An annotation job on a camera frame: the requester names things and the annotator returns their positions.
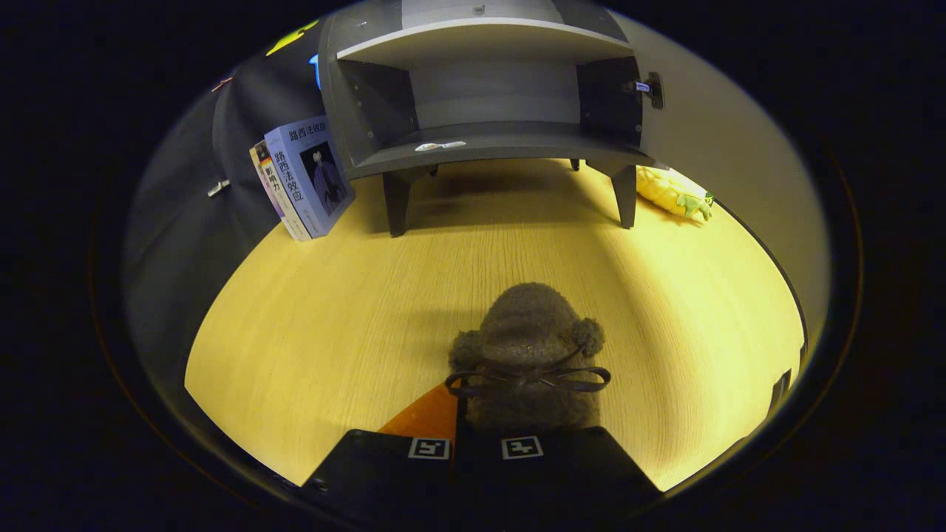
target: book spine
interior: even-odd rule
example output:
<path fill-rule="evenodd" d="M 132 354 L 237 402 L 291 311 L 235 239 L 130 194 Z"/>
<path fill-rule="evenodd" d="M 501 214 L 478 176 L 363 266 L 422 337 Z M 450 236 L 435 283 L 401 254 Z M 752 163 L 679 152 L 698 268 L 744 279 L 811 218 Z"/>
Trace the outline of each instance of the book spine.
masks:
<path fill-rule="evenodd" d="M 286 226 L 287 231 L 289 231 L 289 235 L 294 239 L 298 239 L 297 235 L 295 234 L 295 230 L 286 220 L 286 212 L 283 210 L 282 205 L 279 204 L 279 201 L 276 200 L 276 197 L 273 194 L 272 185 L 269 181 L 267 181 L 266 175 L 263 173 L 263 167 L 259 164 L 259 157 L 256 156 L 255 147 L 250 149 L 250 158 L 253 159 L 253 166 L 256 168 L 256 175 L 259 177 L 259 182 L 263 184 L 263 188 L 266 190 L 266 196 L 270 199 L 272 208 L 275 209 L 276 214 L 279 215 L 279 220 L 281 220 L 283 225 Z"/>
<path fill-rule="evenodd" d="M 283 188 L 289 195 L 292 205 L 295 207 L 299 218 L 305 225 L 311 237 L 316 238 L 324 234 L 322 224 L 319 222 L 319 216 L 312 208 L 312 202 L 318 202 L 318 198 L 308 198 L 303 187 L 300 186 L 301 180 L 307 180 L 305 174 L 297 176 L 289 166 L 286 149 L 284 148 L 282 135 L 278 130 L 266 133 L 266 144 L 270 149 L 272 163 L 275 166 L 276 173 L 283 184 Z"/>
<path fill-rule="evenodd" d="M 260 145 L 264 148 L 264 153 L 270 153 L 265 140 L 257 144 L 257 146 Z M 286 193 L 286 188 L 280 181 L 279 174 L 276 172 L 275 165 L 272 163 L 272 156 L 270 155 L 266 157 L 265 160 L 261 161 L 260 166 L 263 168 L 263 173 L 266 175 L 266 179 L 273 188 L 273 195 L 276 197 L 276 201 L 286 214 L 286 226 L 290 228 L 289 232 L 293 235 L 293 238 L 297 240 L 311 240 L 312 237 L 303 225 L 302 219 L 299 218 L 299 213 L 296 212 L 295 206 L 292 205 L 292 201 Z"/>

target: sticker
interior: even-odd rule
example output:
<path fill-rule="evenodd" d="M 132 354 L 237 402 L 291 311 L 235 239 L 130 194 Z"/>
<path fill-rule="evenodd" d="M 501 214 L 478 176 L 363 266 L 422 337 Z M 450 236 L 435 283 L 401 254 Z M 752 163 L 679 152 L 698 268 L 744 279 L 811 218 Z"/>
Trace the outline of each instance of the sticker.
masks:
<path fill-rule="evenodd" d="M 315 25 L 317 25 L 317 24 L 319 24 L 319 20 L 318 20 L 318 19 L 316 19 L 316 20 L 315 20 L 314 22 L 312 22 L 312 23 L 309 23 L 309 24 L 306 24 L 306 25 L 303 26 L 303 27 L 300 27 L 299 29 L 296 29 L 295 31 L 293 31 L 292 33 L 290 33 L 289 35 L 287 35 L 286 37 L 283 37 L 282 39 L 280 39 L 279 41 L 276 42 L 276 44 L 272 47 L 272 50 L 266 52 L 266 57 L 269 57 L 269 56 L 272 55 L 273 53 L 278 52 L 278 51 L 281 50 L 283 47 L 285 47 L 287 44 L 290 44 L 290 43 L 295 42 L 295 41 L 298 40 L 300 37 L 302 37 L 303 35 L 306 34 L 306 30 L 308 30 L 309 28 L 311 28 L 311 27 L 313 27 L 313 26 L 315 26 Z"/>
<path fill-rule="evenodd" d="M 319 54 L 312 56 L 308 63 L 315 65 L 315 86 L 319 87 L 319 92 L 322 92 L 322 80 L 319 79 Z"/>
<path fill-rule="evenodd" d="M 537 436 L 507 438 L 501 440 L 500 443 L 502 443 L 503 460 L 542 456 L 542 446 L 539 445 Z"/>
<path fill-rule="evenodd" d="M 436 437 L 416 437 L 411 442 L 408 458 L 425 460 L 448 460 L 450 458 L 450 440 Z"/>
<path fill-rule="evenodd" d="M 433 142 L 428 142 L 426 144 L 421 144 L 417 148 L 414 148 L 414 151 L 430 151 L 437 148 L 459 148 L 461 146 L 466 146 L 466 143 L 462 140 L 456 142 L 447 142 L 446 144 L 436 144 Z"/>
<path fill-rule="evenodd" d="M 226 180 L 223 180 L 223 181 L 217 181 L 217 184 L 214 185 L 213 188 L 211 188 L 210 190 L 207 190 L 207 197 L 208 197 L 208 198 L 213 198 L 213 197 L 216 196 L 221 190 L 225 189 L 225 188 L 228 187 L 228 186 L 230 186 L 230 180 L 229 180 L 229 179 L 226 179 Z"/>

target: yellow sticker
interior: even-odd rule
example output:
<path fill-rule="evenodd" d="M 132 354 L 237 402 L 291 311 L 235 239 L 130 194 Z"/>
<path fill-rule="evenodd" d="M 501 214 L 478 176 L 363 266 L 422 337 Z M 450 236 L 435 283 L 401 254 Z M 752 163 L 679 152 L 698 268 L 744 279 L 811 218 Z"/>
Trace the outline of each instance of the yellow sticker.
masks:
<path fill-rule="evenodd" d="M 318 19 L 316 19 L 310 24 L 306 24 L 305 26 L 300 27 L 299 29 L 287 35 L 286 37 L 283 37 L 272 47 L 272 50 L 266 52 L 266 57 L 269 57 L 270 55 L 272 55 L 273 52 L 281 50 L 284 46 L 286 46 L 286 44 L 296 41 L 297 39 L 299 39 L 300 37 L 306 34 L 306 30 L 308 30 L 310 27 L 315 26 L 316 24 L 319 24 Z"/>

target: white wall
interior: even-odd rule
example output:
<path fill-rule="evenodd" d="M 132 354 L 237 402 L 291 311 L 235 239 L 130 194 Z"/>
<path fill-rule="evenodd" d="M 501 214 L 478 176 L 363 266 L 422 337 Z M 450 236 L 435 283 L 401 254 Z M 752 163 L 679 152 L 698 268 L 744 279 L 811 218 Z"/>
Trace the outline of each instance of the white wall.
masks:
<path fill-rule="evenodd" d="M 713 192 L 765 242 L 797 291 L 814 348 L 832 266 L 825 217 L 799 154 L 722 72 L 652 29 L 611 14 L 640 74 L 658 72 L 664 85 L 663 110 L 644 99 L 640 149 Z"/>

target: fuzzy pom-pom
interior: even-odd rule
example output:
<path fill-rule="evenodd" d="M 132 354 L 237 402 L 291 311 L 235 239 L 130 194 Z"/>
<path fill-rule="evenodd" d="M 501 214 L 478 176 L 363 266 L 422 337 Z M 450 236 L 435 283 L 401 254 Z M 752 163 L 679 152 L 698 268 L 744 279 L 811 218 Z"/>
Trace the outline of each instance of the fuzzy pom-pom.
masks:
<path fill-rule="evenodd" d="M 582 354 L 591 357 L 604 347 L 604 331 L 598 322 L 585 318 L 571 326 L 571 340 L 582 348 Z"/>
<path fill-rule="evenodd" d="M 478 330 L 463 331 L 450 348 L 450 369 L 472 371 L 482 360 L 482 335 Z"/>

